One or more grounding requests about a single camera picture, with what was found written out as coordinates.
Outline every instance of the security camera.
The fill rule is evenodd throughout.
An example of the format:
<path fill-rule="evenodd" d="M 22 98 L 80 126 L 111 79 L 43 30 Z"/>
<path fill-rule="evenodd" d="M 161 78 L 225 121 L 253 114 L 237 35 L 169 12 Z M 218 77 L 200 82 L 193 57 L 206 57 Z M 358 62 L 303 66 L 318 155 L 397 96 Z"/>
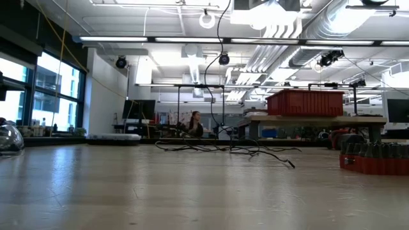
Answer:
<path fill-rule="evenodd" d="M 388 2 L 389 0 L 360 0 L 364 5 L 367 6 L 381 6 Z"/>
<path fill-rule="evenodd" d="M 220 64 L 220 65 L 228 65 L 229 62 L 230 62 L 230 57 L 228 56 L 227 53 L 223 52 L 223 53 L 220 55 L 219 64 Z"/>
<path fill-rule="evenodd" d="M 116 61 L 115 65 L 118 68 L 125 68 L 127 67 L 127 57 L 126 56 L 119 56 L 118 60 Z"/>

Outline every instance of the red plastic bin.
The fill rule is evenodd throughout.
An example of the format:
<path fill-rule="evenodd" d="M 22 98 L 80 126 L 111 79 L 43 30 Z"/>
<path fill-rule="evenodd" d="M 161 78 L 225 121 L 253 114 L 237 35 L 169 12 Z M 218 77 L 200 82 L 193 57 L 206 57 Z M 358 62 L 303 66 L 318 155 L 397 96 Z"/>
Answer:
<path fill-rule="evenodd" d="M 339 91 L 284 89 L 267 98 L 268 115 L 342 116 L 343 94 Z"/>

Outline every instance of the black cable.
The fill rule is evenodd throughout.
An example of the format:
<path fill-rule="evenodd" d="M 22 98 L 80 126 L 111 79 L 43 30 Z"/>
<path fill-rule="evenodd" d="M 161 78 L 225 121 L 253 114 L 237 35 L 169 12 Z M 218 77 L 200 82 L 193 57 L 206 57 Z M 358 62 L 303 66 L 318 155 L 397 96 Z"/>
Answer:
<path fill-rule="evenodd" d="M 185 151 L 185 150 L 196 150 L 196 151 L 204 151 L 204 152 L 229 151 L 230 154 L 250 155 L 250 159 L 251 159 L 252 157 L 255 157 L 255 156 L 259 155 L 260 153 L 264 153 L 264 154 L 273 156 L 274 158 L 276 158 L 276 159 L 277 159 L 278 161 L 280 161 L 280 162 L 289 163 L 289 165 L 292 166 L 292 168 L 295 168 L 295 166 L 294 166 L 294 164 L 293 164 L 290 160 L 288 160 L 288 159 L 282 160 L 282 159 L 279 158 L 277 155 L 275 155 L 275 154 L 273 154 L 273 153 L 271 153 L 271 152 L 282 152 L 282 151 L 288 151 L 288 150 L 301 151 L 301 150 L 298 149 L 298 148 L 272 148 L 272 149 L 271 149 L 271 148 L 268 148 L 268 147 L 266 147 L 266 146 L 261 146 L 261 145 L 259 144 L 259 142 L 256 141 L 256 140 L 254 140 L 254 139 L 246 139 L 246 141 L 253 141 L 253 142 L 256 144 L 256 146 L 250 146 L 250 147 L 247 147 L 247 148 L 237 146 L 237 145 L 240 143 L 240 141 L 244 141 L 244 140 L 245 140 L 244 138 L 246 138 L 247 136 L 241 137 L 241 138 L 237 141 L 236 144 L 233 143 L 233 139 L 232 139 L 232 137 L 230 136 L 230 146 L 229 146 L 229 147 L 220 148 L 220 147 L 214 145 L 213 143 L 210 143 L 210 142 L 208 142 L 208 141 L 205 141 L 205 140 L 203 140 L 203 139 L 201 139 L 201 138 L 194 137 L 194 136 L 192 136 L 192 135 L 190 135 L 190 134 L 187 134 L 187 133 L 184 133 L 184 134 L 187 135 L 187 136 L 189 136 L 189 137 L 192 137 L 192 138 L 195 138 L 195 139 L 197 139 L 197 140 L 202 141 L 203 144 L 205 144 L 205 145 L 213 146 L 214 149 L 205 148 L 205 147 L 203 147 L 203 146 L 193 146 L 193 145 L 191 145 L 191 144 L 189 144 L 189 143 L 187 142 L 185 136 L 183 136 L 183 141 L 184 141 L 185 145 L 182 146 L 182 147 L 179 147 L 179 148 L 172 148 L 172 147 L 170 147 L 170 148 L 163 148 L 163 147 L 160 146 L 160 144 L 172 144 L 173 142 L 176 142 L 176 141 L 168 141 L 168 142 L 157 141 L 157 142 L 155 143 L 155 146 L 158 147 L 158 148 L 160 148 L 160 149 L 162 149 L 162 150 L 164 150 L 164 151 Z"/>
<path fill-rule="evenodd" d="M 364 70 L 363 68 L 361 68 L 359 65 L 357 65 L 357 64 L 354 63 L 353 61 L 349 60 L 346 56 L 344 56 L 344 58 L 347 59 L 350 63 L 352 63 L 352 64 L 355 65 L 356 67 L 358 67 L 358 68 L 359 68 L 360 70 L 362 70 L 364 73 L 368 74 L 369 76 L 373 77 L 374 79 L 378 80 L 379 82 L 384 83 L 384 84 L 385 84 L 386 86 L 388 86 L 389 88 L 395 89 L 396 91 L 398 91 L 398 92 L 400 92 L 400 93 L 402 93 L 402 94 L 404 94 L 404 95 L 406 95 L 406 96 L 409 96 L 409 94 L 407 94 L 407 93 L 405 93 L 405 92 L 403 92 L 403 91 L 401 91 L 401 90 L 398 90 L 398 89 L 396 89 L 396 88 L 393 88 L 392 86 L 386 84 L 386 83 L 385 83 L 384 81 L 382 81 L 381 79 L 379 79 L 379 78 L 375 77 L 374 75 L 368 73 L 366 70 Z"/>
<path fill-rule="evenodd" d="M 221 55 L 223 54 L 223 52 L 224 52 L 224 46 L 223 46 L 223 42 L 222 42 L 222 40 L 221 40 L 221 38 L 220 38 L 220 34 L 219 34 L 220 31 L 219 31 L 219 29 L 220 29 L 220 22 L 221 22 L 221 20 L 222 20 L 222 18 L 223 18 L 223 16 L 224 16 L 224 14 L 225 14 L 225 13 L 227 12 L 227 10 L 229 9 L 230 4 L 231 4 L 231 0 L 229 0 L 229 4 L 227 5 L 226 9 L 223 11 L 222 15 L 221 15 L 220 18 L 219 18 L 219 22 L 217 23 L 217 38 L 219 39 L 220 46 L 221 46 L 222 50 L 221 50 L 220 54 L 206 67 L 206 70 L 204 71 L 204 84 L 205 84 L 205 86 L 207 86 L 206 75 L 207 75 L 207 71 L 208 71 L 209 67 L 210 67 L 216 60 L 218 60 L 218 59 L 221 57 Z M 213 118 L 214 122 L 216 122 L 217 126 L 220 127 L 219 122 L 217 122 L 217 120 L 215 119 L 215 116 L 214 116 L 214 114 L 213 114 L 213 99 L 214 99 L 213 93 L 210 91 L 210 88 L 209 88 L 208 86 L 206 87 L 206 89 L 209 91 L 209 94 L 210 94 L 210 96 L 211 96 L 211 98 L 212 98 L 212 102 L 211 102 L 211 104 L 210 104 L 210 114 L 212 115 L 212 118 Z M 228 129 L 228 128 L 230 128 L 230 129 L 232 130 L 232 132 L 234 132 L 234 129 L 231 128 L 231 127 L 228 127 L 228 128 L 223 128 L 223 127 L 221 127 L 221 128 L 222 128 L 222 130 L 219 131 L 218 134 L 221 133 L 222 131 L 226 131 L 226 133 L 227 133 L 227 129 Z M 250 160 L 252 157 L 255 157 L 255 156 L 259 155 L 260 153 L 264 153 L 264 154 L 267 154 L 267 155 L 270 155 L 270 156 L 275 157 L 275 158 L 276 158 L 278 161 L 280 161 L 280 162 L 289 163 L 289 165 L 292 166 L 292 168 L 295 168 L 295 166 L 293 165 L 293 163 L 291 163 L 290 160 L 288 160 L 288 159 L 282 160 L 282 159 L 280 159 L 279 157 L 277 157 L 275 154 L 270 153 L 269 151 L 271 151 L 271 152 L 281 152 L 281 151 L 287 151 L 287 150 L 298 150 L 298 151 L 301 151 L 301 150 L 299 150 L 298 148 L 272 148 L 272 149 L 270 149 L 270 148 L 268 148 L 268 147 L 266 147 L 266 146 L 261 146 L 258 141 L 254 140 L 254 139 L 251 139 L 251 138 L 250 138 L 250 139 L 246 139 L 246 141 L 252 141 L 252 142 L 254 142 L 254 143 L 255 143 L 255 146 L 250 146 L 250 147 L 244 148 L 244 147 L 240 147 L 240 146 L 237 146 L 237 145 L 240 143 L 240 141 L 243 141 L 243 140 L 246 138 L 246 136 L 241 137 L 241 138 L 236 142 L 236 144 L 234 144 L 234 143 L 233 143 L 232 135 L 230 135 L 230 145 L 229 145 L 229 147 L 220 148 L 220 147 L 214 145 L 213 143 L 210 143 L 210 142 L 205 141 L 205 140 L 203 140 L 203 139 L 201 139 L 201 138 L 198 138 L 198 137 L 194 137 L 194 136 L 192 136 L 192 135 L 190 135 L 190 134 L 188 134 L 188 133 L 185 133 L 185 132 L 183 132 L 183 131 L 181 131 L 181 130 L 180 130 L 180 132 L 184 134 L 184 135 L 182 136 L 183 142 L 185 143 L 184 146 L 178 147 L 178 148 L 172 148 L 172 147 L 170 147 L 170 148 L 163 148 L 163 147 L 160 146 L 160 144 L 172 144 L 172 143 L 174 143 L 174 142 L 176 142 L 176 141 L 168 141 L 168 142 L 157 141 L 157 142 L 155 143 L 155 146 L 158 147 L 158 148 L 160 148 L 160 149 L 162 149 L 162 150 L 164 150 L 164 151 L 185 151 L 185 150 L 196 150 L 196 151 L 204 151 L 204 152 L 229 151 L 230 154 L 250 155 L 249 160 Z M 185 139 L 185 136 L 189 136 L 189 137 L 195 138 L 195 139 L 197 139 L 197 140 L 200 140 L 201 142 L 203 142 L 203 144 L 205 144 L 205 145 L 207 145 L 207 146 L 212 146 L 213 148 L 205 148 L 204 146 L 193 146 L 193 145 L 191 145 L 191 144 L 188 143 L 188 141 Z"/>
<path fill-rule="evenodd" d="M 222 40 L 221 40 L 221 38 L 220 38 L 219 29 L 220 29 L 220 22 L 222 21 L 222 18 L 223 18 L 223 16 L 224 16 L 224 14 L 225 14 L 225 13 L 227 12 L 227 10 L 229 9 L 230 4 L 231 4 L 231 0 L 229 0 L 228 6 L 226 7 L 226 9 L 224 9 L 222 15 L 221 15 L 220 18 L 219 18 L 219 22 L 217 23 L 217 39 L 219 39 L 220 46 L 222 47 L 222 51 L 221 51 L 220 54 L 206 67 L 206 69 L 204 70 L 204 77 L 203 77 L 203 78 L 204 78 L 204 84 L 205 84 L 205 85 L 207 85 L 207 82 L 206 82 L 207 70 L 209 69 L 209 67 L 210 67 L 216 60 L 218 60 L 218 58 L 221 57 L 221 55 L 222 55 L 222 53 L 223 53 L 223 51 L 224 51 L 224 46 L 223 46 L 223 42 L 222 42 Z M 213 114 L 213 99 L 214 99 L 213 93 L 210 91 L 210 88 L 209 88 L 209 87 L 206 87 L 206 88 L 207 88 L 207 90 L 209 91 L 210 96 L 211 96 L 211 98 L 212 98 L 212 102 L 210 103 L 210 114 L 212 115 L 212 118 L 213 118 L 213 120 L 216 122 L 217 126 L 220 126 L 220 125 L 219 125 L 219 122 L 216 121 L 215 116 L 214 116 L 214 114 Z"/>

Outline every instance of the glass object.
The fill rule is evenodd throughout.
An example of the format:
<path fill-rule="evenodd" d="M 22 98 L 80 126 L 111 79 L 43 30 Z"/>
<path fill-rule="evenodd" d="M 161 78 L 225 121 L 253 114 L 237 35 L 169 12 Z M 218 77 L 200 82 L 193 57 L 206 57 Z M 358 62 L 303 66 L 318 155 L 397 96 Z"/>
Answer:
<path fill-rule="evenodd" d="M 0 101 L 0 117 L 17 122 L 23 117 L 24 91 L 7 91 L 6 100 Z"/>
<path fill-rule="evenodd" d="M 0 156 L 24 154 L 24 140 L 20 132 L 12 125 L 0 126 Z"/>
<path fill-rule="evenodd" d="M 37 61 L 36 86 L 78 98 L 79 71 L 43 52 Z"/>
<path fill-rule="evenodd" d="M 8 77 L 22 82 L 27 81 L 28 68 L 12 61 L 0 58 L 0 71 L 2 71 L 3 77 Z"/>
<path fill-rule="evenodd" d="M 52 114 L 55 110 L 54 123 Z M 77 102 L 57 98 L 45 93 L 35 92 L 32 119 L 38 120 L 40 124 L 45 118 L 45 126 L 51 127 L 57 124 L 58 131 L 69 131 L 75 128 L 77 122 Z"/>

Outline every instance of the black stand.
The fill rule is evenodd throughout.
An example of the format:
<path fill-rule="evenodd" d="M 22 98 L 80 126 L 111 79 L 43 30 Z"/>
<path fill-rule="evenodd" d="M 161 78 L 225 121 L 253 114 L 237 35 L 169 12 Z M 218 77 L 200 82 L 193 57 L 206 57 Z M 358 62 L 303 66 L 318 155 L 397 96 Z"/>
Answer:
<path fill-rule="evenodd" d="M 212 88 L 222 88 L 223 90 L 223 111 L 222 111 L 222 124 L 224 124 L 224 86 L 221 85 L 207 85 L 207 84 L 197 84 L 197 85 L 191 85 L 191 84 L 180 84 L 177 85 L 178 87 L 178 121 L 176 122 L 176 129 L 179 130 L 178 128 L 178 124 L 179 124 L 179 112 L 180 112 L 180 88 L 182 87 L 194 87 L 194 88 L 199 88 L 199 89 L 208 89 L 209 87 Z"/>

